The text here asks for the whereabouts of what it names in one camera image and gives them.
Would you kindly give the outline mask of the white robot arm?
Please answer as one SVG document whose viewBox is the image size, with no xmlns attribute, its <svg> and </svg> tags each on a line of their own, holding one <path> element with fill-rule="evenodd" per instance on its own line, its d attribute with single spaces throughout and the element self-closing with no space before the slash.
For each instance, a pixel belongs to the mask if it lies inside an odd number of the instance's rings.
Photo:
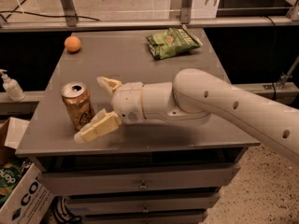
<svg viewBox="0 0 299 224">
<path fill-rule="evenodd" d="M 123 123 L 204 123 L 214 114 L 299 164 L 298 109 L 239 89 L 205 71 L 184 69 L 165 83 L 123 84 L 106 77 L 97 82 L 111 96 L 113 110 L 100 110 L 83 126 L 74 135 L 78 143 L 112 133 Z"/>
</svg>

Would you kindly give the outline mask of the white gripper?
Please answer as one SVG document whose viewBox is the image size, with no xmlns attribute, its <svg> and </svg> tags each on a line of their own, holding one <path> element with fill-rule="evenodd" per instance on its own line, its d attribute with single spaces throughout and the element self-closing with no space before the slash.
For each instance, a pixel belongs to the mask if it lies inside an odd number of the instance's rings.
<svg viewBox="0 0 299 224">
<path fill-rule="evenodd" d="M 116 79 L 98 77 L 97 83 L 109 95 L 114 111 L 100 110 L 92 120 L 84 125 L 75 135 L 77 143 L 87 143 L 99 136 L 116 131 L 122 121 L 126 124 L 142 123 L 144 115 L 141 106 L 142 82 L 123 84 Z"/>
</svg>

